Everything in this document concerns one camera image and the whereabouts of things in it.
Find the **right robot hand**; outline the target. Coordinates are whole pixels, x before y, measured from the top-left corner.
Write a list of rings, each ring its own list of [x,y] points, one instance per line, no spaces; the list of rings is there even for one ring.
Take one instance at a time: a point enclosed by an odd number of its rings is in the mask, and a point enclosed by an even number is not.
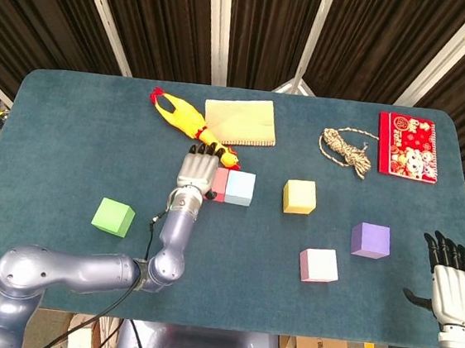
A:
[[[443,330],[445,327],[465,329],[465,247],[453,242],[440,231],[424,234],[429,254],[432,296],[417,297],[410,289],[402,289],[405,298],[416,307],[430,311]]]

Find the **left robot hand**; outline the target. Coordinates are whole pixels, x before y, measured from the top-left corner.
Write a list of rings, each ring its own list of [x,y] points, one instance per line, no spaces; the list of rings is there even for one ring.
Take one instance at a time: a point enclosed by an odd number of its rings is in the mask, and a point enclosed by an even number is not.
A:
[[[180,172],[177,175],[178,187],[192,186],[197,188],[208,200],[214,200],[217,192],[212,189],[214,177],[218,169],[218,162],[224,150],[218,150],[217,143],[198,145],[193,144],[183,159]]]

